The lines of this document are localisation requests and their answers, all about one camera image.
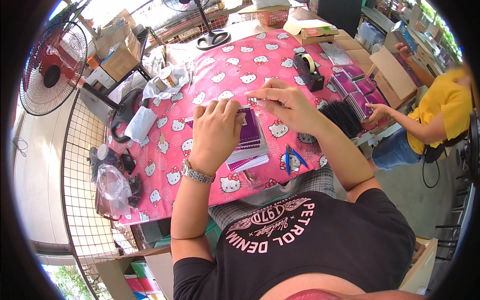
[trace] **black t-shirt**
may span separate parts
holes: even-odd
[[[408,271],[415,235],[379,189],[356,203],[304,192],[227,226],[216,263],[184,258],[173,266],[175,300],[259,299],[305,273],[334,275],[365,292],[397,289]]]

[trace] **brown bag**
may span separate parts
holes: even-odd
[[[111,215],[110,204],[108,203],[108,200],[103,198],[98,192],[98,190],[96,191],[96,196],[95,196],[95,210],[97,214],[101,215],[107,220],[114,221],[114,222],[120,220],[120,216],[118,219],[115,219]]]

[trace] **wire cutter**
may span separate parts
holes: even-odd
[[[300,163],[304,164],[308,168],[307,162],[303,159],[303,157],[301,157],[301,155],[298,154],[297,151],[293,150],[293,148],[288,144],[285,144],[285,169],[287,170],[288,175],[290,175],[290,155],[295,155],[300,160]]]

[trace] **denim shorts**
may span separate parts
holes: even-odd
[[[410,147],[407,131],[404,128],[382,139],[372,152],[372,159],[377,168],[385,170],[399,165],[413,165],[422,157],[423,155],[416,153]]]

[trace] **tape roll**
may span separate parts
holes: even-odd
[[[302,59],[306,59],[308,61],[308,65],[310,67],[310,74],[313,74],[315,72],[315,63],[313,62],[312,57],[310,54],[306,53],[301,56]]]

